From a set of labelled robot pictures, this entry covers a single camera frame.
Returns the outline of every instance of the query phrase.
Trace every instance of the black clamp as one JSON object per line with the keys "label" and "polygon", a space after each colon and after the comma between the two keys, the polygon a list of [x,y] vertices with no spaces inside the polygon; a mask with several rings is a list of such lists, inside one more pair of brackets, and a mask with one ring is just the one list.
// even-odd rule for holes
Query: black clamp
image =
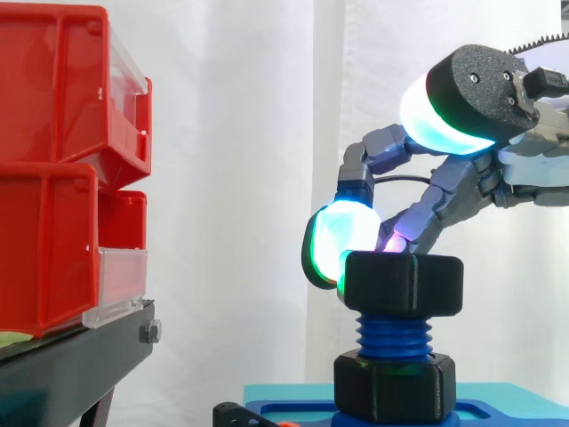
{"label": "black clamp", "polygon": [[279,427],[237,403],[224,402],[213,409],[213,427],[249,427],[253,424],[257,427]]}

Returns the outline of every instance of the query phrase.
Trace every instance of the black connector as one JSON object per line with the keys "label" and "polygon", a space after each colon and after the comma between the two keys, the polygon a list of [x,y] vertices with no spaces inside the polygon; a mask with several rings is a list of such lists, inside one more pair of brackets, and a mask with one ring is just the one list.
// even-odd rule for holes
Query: black connector
{"label": "black connector", "polygon": [[524,77],[527,96],[533,100],[539,98],[559,98],[569,93],[569,83],[564,74],[547,68],[536,68]]}

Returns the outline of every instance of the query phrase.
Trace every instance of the black cylindrical sensor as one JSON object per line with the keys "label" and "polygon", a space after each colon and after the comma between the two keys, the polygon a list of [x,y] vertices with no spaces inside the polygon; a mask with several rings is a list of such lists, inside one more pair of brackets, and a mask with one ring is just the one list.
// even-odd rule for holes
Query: black cylindrical sensor
{"label": "black cylindrical sensor", "polygon": [[488,140],[508,141],[533,129],[539,115],[517,105],[516,71],[527,72],[513,55],[468,44],[427,74],[427,94],[436,113],[454,129]]}

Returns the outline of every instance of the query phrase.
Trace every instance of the gear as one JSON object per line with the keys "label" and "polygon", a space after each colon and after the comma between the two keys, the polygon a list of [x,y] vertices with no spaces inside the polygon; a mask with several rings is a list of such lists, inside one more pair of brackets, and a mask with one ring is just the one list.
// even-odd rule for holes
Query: gear
{"label": "gear", "polygon": [[567,39],[569,39],[569,33],[556,34],[553,36],[545,36],[545,37],[542,37],[541,39],[539,39],[537,42],[532,42],[530,44],[522,44],[521,46],[507,50],[507,52],[510,55],[518,55],[519,53],[531,51],[532,49],[534,49],[536,47],[543,46],[544,44],[555,43],[555,42],[559,42],[561,40],[567,40]]}

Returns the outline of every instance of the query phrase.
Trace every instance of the black metal stand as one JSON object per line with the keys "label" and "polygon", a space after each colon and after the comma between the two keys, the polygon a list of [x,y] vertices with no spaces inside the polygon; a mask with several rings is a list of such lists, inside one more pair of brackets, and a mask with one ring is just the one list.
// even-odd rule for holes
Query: black metal stand
{"label": "black metal stand", "polygon": [[152,353],[154,303],[99,329],[65,333],[0,350],[2,427],[81,427],[107,423],[113,390]]}

